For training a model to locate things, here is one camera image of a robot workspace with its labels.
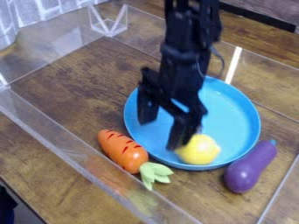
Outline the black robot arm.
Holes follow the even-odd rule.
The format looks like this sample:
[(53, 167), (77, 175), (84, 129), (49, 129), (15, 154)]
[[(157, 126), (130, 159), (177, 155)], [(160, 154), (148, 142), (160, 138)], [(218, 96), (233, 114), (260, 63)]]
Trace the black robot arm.
[(218, 0), (164, 0), (165, 34), (157, 71), (141, 69), (137, 87), (137, 120), (152, 122), (164, 109), (173, 118), (166, 149), (184, 146), (201, 128), (208, 110), (198, 98), (212, 44), (220, 40)]

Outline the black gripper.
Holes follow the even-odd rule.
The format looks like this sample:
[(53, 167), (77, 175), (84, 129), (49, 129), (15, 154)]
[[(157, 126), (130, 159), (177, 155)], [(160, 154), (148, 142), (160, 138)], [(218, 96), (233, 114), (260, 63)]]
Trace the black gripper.
[(206, 114), (197, 93), (205, 79), (210, 53), (206, 49), (180, 51), (162, 43), (158, 71), (141, 68), (141, 81), (137, 87), (137, 121), (141, 125), (152, 122), (162, 107), (173, 118), (166, 149), (184, 146)]

